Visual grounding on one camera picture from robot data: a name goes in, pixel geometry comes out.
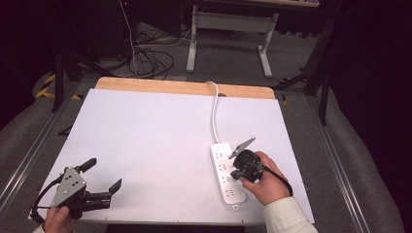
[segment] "white cable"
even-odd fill
[[[218,97],[219,97],[219,87],[215,83],[210,82],[210,81],[208,81],[206,83],[211,83],[216,88],[215,102],[213,104],[213,110],[212,110],[212,126],[213,126],[213,133],[215,134],[216,143],[218,144],[220,141],[219,141],[219,138],[218,138],[218,134],[216,133],[215,111],[216,111],[216,102],[218,102]]]
[[[137,77],[137,65],[136,65],[136,62],[134,61],[134,48],[133,48],[133,42],[131,41],[131,29],[130,29],[130,25],[128,24],[127,16],[126,16],[126,13],[124,12],[124,8],[123,8],[123,4],[121,3],[121,0],[119,0],[119,4],[120,4],[120,7],[121,7],[121,11],[123,12],[124,20],[126,21],[127,28],[129,29],[129,42],[130,42],[131,52],[132,52],[131,55],[133,57],[134,74]]]
[[[182,38],[182,40],[181,40],[180,42],[178,42],[178,43],[176,43],[176,44],[173,44],[173,45],[141,45],[141,46],[139,46],[139,47],[158,47],[158,46],[173,47],[173,46],[177,46],[177,45],[181,44],[183,41],[186,40],[186,37],[188,36],[188,34],[190,33],[190,31],[191,31],[191,28],[188,30],[188,32],[186,33],[186,35]],[[171,39],[174,39],[174,38],[157,39],[157,40],[155,40],[155,42],[156,42],[156,41],[171,40]]]

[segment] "white board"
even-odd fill
[[[210,147],[214,96],[91,89],[44,187],[68,166],[97,158],[82,177],[90,192],[122,186],[111,208],[82,220],[105,223],[263,224],[262,206],[247,191],[239,211],[221,200]],[[293,187],[314,222],[277,100],[220,97],[216,125],[234,149],[251,137],[249,150],[266,152]],[[41,206],[49,206],[52,188]]]

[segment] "wooden edge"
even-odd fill
[[[229,97],[275,99],[275,93],[269,87],[231,84],[218,84],[218,87],[219,93]],[[95,88],[171,94],[216,95],[215,87],[206,83],[136,80],[110,77],[100,78]]]

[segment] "human hand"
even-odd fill
[[[62,208],[49,209],[46,216],[44,230],[46,233],[73,232],[73,222],[72,217],[70,216],[70,209],[65,206]]]
[[[264,166],[270,168],[270,170],[284,178],[286,181],[288,180],[276,166],[276,163],[270,159],[267,154],[262,151],[256,151],[255,155],[260,158],[260,161]],[[291,196],[285,185],[268,172],[263,172],[259,183],[251,183],[243,177],[241,177],[239,181],[246,189],[255,195],[263,206]]]

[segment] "power strip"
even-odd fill
[[[230,145],[214,144],[211,150],[223,203],[233,211],[239,210],[240,204],[246,201],[246,193],[242,184],[230,176],[230,172],[234,170],[233,160],[229,159],[232,154]]]

